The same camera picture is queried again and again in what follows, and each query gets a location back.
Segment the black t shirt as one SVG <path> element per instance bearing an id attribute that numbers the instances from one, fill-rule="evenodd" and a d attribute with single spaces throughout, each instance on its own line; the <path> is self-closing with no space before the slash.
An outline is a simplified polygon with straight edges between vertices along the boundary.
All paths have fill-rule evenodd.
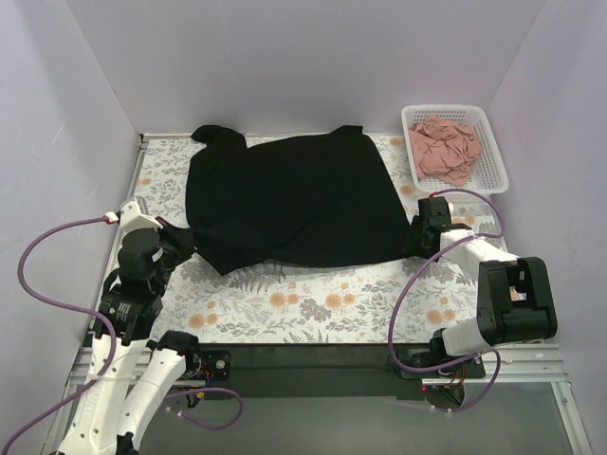
<path id="1" fill-rule="evenodd" d="M 204 125 L 185 190 L 186 238 L 219 274 L 274 260 L 313 268 L 407 257 L 407 214 L 359 126 L 249 146 Z"/>

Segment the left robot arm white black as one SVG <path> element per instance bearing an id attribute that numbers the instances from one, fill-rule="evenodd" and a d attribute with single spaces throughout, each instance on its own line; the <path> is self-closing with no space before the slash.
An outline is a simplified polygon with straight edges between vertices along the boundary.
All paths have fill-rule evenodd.
<path id="1" fill-rule="evenodd" d="M 170 278 L 193 253 L 188 228 L 166 224 L 123 237 L 102 286 L 87 383 L 58 453 L 137 453 L 164 395 L 195 364 L 197 337 L 168 331 L 150 339 Z"/>

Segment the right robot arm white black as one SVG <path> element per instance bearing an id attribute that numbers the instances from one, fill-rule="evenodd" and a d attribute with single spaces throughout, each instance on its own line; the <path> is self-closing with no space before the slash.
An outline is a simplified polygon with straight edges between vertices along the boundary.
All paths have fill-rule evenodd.
<path id="1" fill-rule="evenodd" d="M 488 237 L 453 222 L 445 197 L 418 201 L 407 250 L 415 257 L 457 264 L 476 282 L 477 295 L 475 315 L 435 332 L 426 349 L 405 354 L 408 368 L 442 368 L 494 346 L 556 335 L 558 321 L 545 262 L 507 253 Z"/>

